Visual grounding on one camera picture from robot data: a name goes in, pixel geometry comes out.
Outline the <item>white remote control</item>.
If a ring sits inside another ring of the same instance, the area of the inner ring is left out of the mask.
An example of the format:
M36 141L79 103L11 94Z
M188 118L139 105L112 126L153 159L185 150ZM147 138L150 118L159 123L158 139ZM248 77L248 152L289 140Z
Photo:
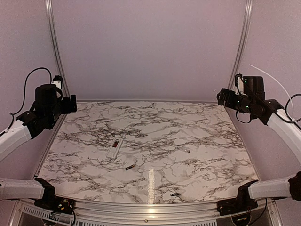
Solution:
M122 146L123 139L115 137L106 153L106 157L110 159L116 159L119 153L119 150Z

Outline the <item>clear handled screwdriver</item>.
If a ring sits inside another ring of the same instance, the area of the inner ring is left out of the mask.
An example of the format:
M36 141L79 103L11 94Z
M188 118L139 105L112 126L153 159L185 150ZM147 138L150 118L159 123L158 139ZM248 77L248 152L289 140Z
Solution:
M177 146L174 146L174 148L176 150L179 150L179 151L183 151L185 153L190 153L190 149L187 149L187 148L184 148L184 147L177 147Z

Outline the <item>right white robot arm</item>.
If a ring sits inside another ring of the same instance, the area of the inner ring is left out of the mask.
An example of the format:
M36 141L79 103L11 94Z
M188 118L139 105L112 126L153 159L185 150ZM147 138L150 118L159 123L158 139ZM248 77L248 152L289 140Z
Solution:
M301 128L294 122L277 100L265 99L264 83L261 76L235 76L236 91L222 88L217 94L218 105L247 113L250 120L259 119L272 129L287 144L297 160L301 159ZM233 207L243 211L252 200L261 198L301 199L301 173L293 176L267 181L252 181L238 189Z

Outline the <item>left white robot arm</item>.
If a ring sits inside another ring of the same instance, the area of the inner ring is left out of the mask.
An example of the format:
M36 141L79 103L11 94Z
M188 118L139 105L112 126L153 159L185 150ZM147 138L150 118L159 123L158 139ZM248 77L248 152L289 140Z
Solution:
M51 130L62 114L77 111L75 95L63 97L62 91L55 84L44 84L35 89L35 101L30 110L19 115L11 127L0 134L0 159L4 160L18 147L34 139L43 130ZM59 206L55 188L47 181L15 180L1 178L1 200L35 199L54 210Z

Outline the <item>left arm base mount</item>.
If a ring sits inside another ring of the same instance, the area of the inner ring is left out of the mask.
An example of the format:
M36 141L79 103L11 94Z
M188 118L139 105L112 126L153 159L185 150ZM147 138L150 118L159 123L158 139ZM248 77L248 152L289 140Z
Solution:
M64 213L72 215L74 211L75 200L55 195L55 188L41 178L35 178L44 188L42 198L35 199L34 205L43 209L51 210L53 213Z

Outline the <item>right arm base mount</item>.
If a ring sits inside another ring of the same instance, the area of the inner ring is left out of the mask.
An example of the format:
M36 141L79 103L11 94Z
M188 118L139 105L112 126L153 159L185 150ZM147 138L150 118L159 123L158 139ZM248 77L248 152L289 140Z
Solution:
M225 216L228 214L236 214L243 211L256 209L258 207L257 201L255 199L251 199L248 192L250 185L255 182L258 182L258 180L254 180L240 186L238 188L236 198L218 201L217 210L220 215Z

